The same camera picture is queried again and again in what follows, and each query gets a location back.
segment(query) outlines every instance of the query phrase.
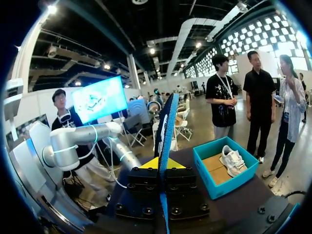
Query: screen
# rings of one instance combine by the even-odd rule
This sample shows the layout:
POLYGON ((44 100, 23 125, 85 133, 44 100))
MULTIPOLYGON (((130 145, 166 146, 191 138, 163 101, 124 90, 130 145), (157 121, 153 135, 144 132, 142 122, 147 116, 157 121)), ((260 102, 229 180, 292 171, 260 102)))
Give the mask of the screen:
POLYGON ((78 89, 72 97, 83 124, 128 108, 120 77, 78 89))

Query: jeans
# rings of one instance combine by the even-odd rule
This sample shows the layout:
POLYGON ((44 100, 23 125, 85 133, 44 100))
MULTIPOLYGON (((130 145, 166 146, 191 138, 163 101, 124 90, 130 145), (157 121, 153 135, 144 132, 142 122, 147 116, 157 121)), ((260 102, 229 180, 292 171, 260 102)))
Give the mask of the jeans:
POLYGON ((267 139, 271 129, 271 116, 270 118, 252 118, 250 122, 250 132, 247 145, 247 151, 254 155, 259 130, 261 130, 260 143, 258 147, 258 157, 264 157, 265 149, 267 148, 267 139))
POLYGON ((271 166, 271 171, 275 170, 276 165, 279 161, 279 159, 281 158, 281 155, 283 153, 284 150, 284 154, 283 154, 283 159, 282 159, 282 164, 276 174, 276 177, 279 178, 282 173, 284 172, 287 163, 288 163, 288 159, 291 155, 291 152, 293 150, 294 147, 294 142, 290 142, 287 139, 287 134, 288 134, 288 123, 284 122, 282 120, 281 126, 279 128, 279 134, 278 134, 278 140, 277 140, 277 146, 276 146, 276 154, 271 166))

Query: robotic arm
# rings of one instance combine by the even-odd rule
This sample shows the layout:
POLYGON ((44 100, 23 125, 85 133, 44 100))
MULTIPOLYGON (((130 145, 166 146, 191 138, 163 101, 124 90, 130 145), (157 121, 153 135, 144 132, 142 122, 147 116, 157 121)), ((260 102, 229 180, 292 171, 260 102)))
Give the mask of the robotic arm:
POLYGON ((76 145, 87 145, 104 140, 112 146, 120 161, 131 170, 141 164, 132 151, 119 140, 122 128, 115 122, 88 125, 78 128, 60 128, 50 133, 51 146, 43 150, 43 160, 49 167, 59 167, 63 171, 70 171, 79 165, 76 145))

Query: black t-shirt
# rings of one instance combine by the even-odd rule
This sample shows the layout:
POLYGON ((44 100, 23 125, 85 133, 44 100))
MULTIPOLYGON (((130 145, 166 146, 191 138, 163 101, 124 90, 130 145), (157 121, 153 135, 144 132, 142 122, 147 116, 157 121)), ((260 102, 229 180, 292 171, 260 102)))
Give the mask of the black t-shirt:
MULTIPOLYGON (((52 131, 58 128, 75 128, 75 127, 81 127, 83 126, 80 117, 78 116, 78 114, 75 112, 75 110, 72 108, 71 110, 69 110, 70 114, 71 114, 71 118, 64 122, 61 123, 59 121, 59 118, 56 118, 52 124, 52 131)), ((77 151, 77 155, 78 157, 83 157, 85 155, 87 155, 90 150, 88 148, 88 146, 86 145, 79 145, 78 148, 76 149, 77 151)), ((84 158, 84 159, 79 159, 80 163, 79 166, 75 168, 75 170, 79 169, 80 167, 84 166, 85 164, 87 164, 88 162, 90 162, 93 159, 94 155, 90 154, 88 157, 84 158)))
POLYGON ((252 118, 270 118, 272 114, 272 92, 276 90, 271 75, 260 70, 259 74, 252 69, 245 76, 244 88, 250 95, 252 118))
MULTIPOLYGON (((226 78, 221 78, 225 85, 227 85, 226 78)), ((231 87, 231 92, 233 95, 237 95, 237 86, 234 84, 231 77, 227 76, 229 85, 231 87)), ((224 87, 222 81, 217 75, 213 75, 207 81, 206 88, 206 99, 231 99, 231 95, 224 87)), ((228 127, 236 123, 235 109, 230 108, 227 105, 217 105, 211 104, 211 109, 213 113, 213 124, 216 127, 228 127)))

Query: black table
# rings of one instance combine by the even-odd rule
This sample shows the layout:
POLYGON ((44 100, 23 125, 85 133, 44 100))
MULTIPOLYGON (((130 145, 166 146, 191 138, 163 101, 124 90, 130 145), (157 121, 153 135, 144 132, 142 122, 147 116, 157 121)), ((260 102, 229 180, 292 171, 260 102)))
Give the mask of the black table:
MULTIPOLYGON (((211 200, 208 191, 198 173, 194 164, 193 149, 184 149, 170 153, 170 158, 186 167, 193 167, 197 175, 197 187, 202 194, 208 198, 210 206, 211 221, 224 219, 228 225, 247 218, 249 213, 258 209, 260 205, 265 203, 274 194, 271 190, 255 175, 253 179, 237 188, 236 190, 224 195, 216 200, 211 200)), ((148 162, 151 158, 144 158, 142 163, 148 162)), ((128 184, 129 171, 122 169, 118 181, 128 184)), ((116 185, 112 193, 111 200, 107 206, 107 215, 113 217, 115 215, 115 206, 118 203, 124 188, 116 185)))

